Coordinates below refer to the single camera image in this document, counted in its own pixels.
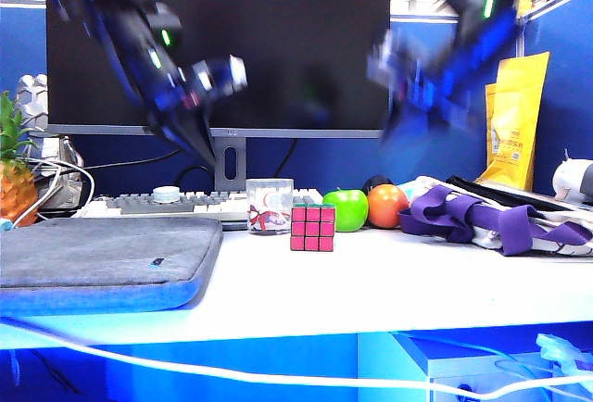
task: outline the white desk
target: white desk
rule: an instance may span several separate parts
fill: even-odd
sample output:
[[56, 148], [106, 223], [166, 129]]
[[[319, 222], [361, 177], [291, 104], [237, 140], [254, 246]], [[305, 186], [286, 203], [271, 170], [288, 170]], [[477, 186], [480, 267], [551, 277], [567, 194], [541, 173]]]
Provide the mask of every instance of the white desk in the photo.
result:
[[[136, 314], [29, 317], [94, 345], [593, 320], [593, 263], [505, 258], [398, 231], [338, 233], [333, 253], [226, 232], [202, 302]], [[50, 346], [0, 325], [0, 349]]]

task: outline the rubik's cube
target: rubik's cube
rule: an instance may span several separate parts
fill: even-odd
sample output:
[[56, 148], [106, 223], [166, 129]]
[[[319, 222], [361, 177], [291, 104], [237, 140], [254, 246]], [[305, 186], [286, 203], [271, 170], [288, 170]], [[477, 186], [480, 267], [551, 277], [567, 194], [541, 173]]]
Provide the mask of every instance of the rubik's cube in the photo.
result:
[[295, 205], [290, 224], [290, 248], [293, 251], [334, 250], [334, 206]]

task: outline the white keyboard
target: white keyboard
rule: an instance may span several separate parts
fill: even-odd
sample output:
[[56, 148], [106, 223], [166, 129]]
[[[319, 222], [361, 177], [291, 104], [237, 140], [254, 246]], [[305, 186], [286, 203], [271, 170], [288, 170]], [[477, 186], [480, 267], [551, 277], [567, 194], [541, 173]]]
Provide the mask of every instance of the white keyboard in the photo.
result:
[[[293, 203], [320, 204], [322, 195], [316, 189], [295, 189]], [[152, 194], [103, 196], [78, 210], [75, 218], [126, 217], [208, 217], [246, 225], [248, 216], [245, 192], [185, 192], [173, 203], [158, 203]]]

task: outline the green apple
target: green apple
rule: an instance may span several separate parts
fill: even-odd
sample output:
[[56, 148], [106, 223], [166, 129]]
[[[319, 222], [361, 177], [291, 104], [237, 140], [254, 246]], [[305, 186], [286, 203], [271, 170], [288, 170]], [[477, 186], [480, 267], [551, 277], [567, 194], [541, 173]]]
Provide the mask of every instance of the green apple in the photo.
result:
[[369, 201], [360, 189], [337, 190], [323, 196], [325, 205], [335, 206], [335, 230], [354, 232], [369, 215]]

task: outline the pineapple leaves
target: pineapple leaves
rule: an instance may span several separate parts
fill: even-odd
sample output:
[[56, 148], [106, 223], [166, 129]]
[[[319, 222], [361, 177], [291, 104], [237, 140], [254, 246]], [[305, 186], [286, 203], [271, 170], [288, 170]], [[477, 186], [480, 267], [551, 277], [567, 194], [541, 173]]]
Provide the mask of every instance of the pineapple leaves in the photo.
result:
[[21, 129], [22, 112], [15, 111], [8, 92], [0, 95], [0, 159], [14, 159], [17, 149], [33, 144], [28, 138], [29, 129]]

